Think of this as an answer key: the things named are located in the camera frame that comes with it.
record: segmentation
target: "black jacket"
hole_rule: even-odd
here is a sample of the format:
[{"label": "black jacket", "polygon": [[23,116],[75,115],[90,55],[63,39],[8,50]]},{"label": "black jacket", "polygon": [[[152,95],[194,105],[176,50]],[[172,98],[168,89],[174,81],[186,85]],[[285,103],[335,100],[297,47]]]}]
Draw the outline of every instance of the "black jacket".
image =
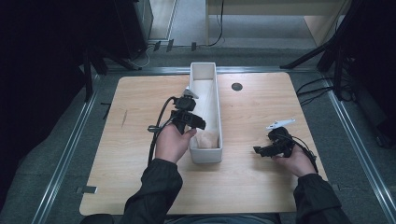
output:
[{"label": "black jacket", "polygon": [[[155,159],[141,181],[140,190],[125,204],[120,223],[163,223],[183,184],[177,166],[170,161]],[[300,177],[294,199],[296,223],[350,223],[332,187],[320,175]]]}]

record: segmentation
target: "person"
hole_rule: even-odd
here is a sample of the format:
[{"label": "person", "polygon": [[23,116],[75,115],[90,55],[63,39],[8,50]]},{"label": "person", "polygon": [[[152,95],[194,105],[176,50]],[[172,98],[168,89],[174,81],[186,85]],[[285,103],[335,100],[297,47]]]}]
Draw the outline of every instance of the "person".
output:
[{"label": "person", "polygon": [[[195,134],[195,129],[180,134],[172,123],[163,128],[157,139],[155,159],[141,177],[140,190],[126,202],[120,223],[165,222],[166,214],[183,184],[177,162]],[[300,147],[294,146],[289,158],[274,156],[272,159],[299,177],[293,193],[297,207],[296,223],[350,223],[332,187],[315,172]],[[252,216],[241,218],[244,217],[226,217],[214,222],[213,217],[185,217],[171,223],[280,223]]]}]

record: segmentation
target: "wooden desk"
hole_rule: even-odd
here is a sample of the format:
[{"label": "wooden desk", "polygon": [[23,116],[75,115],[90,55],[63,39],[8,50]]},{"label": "wooden desk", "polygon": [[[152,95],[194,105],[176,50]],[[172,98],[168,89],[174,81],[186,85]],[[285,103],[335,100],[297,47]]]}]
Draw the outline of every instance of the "wooden desk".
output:
[{"label": "wooden desk", "polygon": [[[349,0],[225,0],[223,15],[301,15],[317,46],[333,34]],[[221,14],[222,0],[206,0],[206,44],[209,44],[209,15]]]},{"label": "wooden desk", "polygon": [[[177,163],[184,185],[169,214],[219,214],[295,211],[296,178],[254,146],[270,144],[266,126],[295,118],[287,126],[318,155],[294,88],[286,73],[218,75],[223,132],[223,161],[198,165],[188,151]],[[243,85],[233,91],[233,83]],[[120,80],[84,194],[82,215],[123,213],[147,166],[152,133],[163,103],[179,96],[189,76],[124,77]],[[164,119],[170,116],[168,106]],[[318,157],[320,174],[327,178]]]}]

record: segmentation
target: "rectangular white container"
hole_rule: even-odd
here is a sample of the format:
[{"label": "rectangular white container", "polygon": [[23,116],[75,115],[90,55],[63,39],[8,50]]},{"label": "rectangular white container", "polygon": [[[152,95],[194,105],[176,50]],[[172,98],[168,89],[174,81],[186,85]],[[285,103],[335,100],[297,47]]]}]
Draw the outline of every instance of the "rectangular white container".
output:
[{"label": "rectangular white container", "polygon": [[201,117],[206,122],[204,132],[218,136],[216,147],[199,148],[196,134],[190,140],[190,153],[195,163],[221,162],[222,160],[222,134],[219,105],[218,79],[215,63],[192,63],[190,73],[190,89],[198,95],[193,114]]}]

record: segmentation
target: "person's right arm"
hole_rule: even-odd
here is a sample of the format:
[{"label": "person's right arm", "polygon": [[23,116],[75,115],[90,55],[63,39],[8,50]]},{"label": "person's right arm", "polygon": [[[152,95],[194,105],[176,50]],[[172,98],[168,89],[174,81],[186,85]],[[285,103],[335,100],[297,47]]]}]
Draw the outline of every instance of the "person's right arm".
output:
[{"label": "person's right arm", "polygon": [[296,223],[351,223],[332,187],[316,173],[300,147],[294,146],[289,158],[274,156],[273,160],[299,177],[294,190]]}]

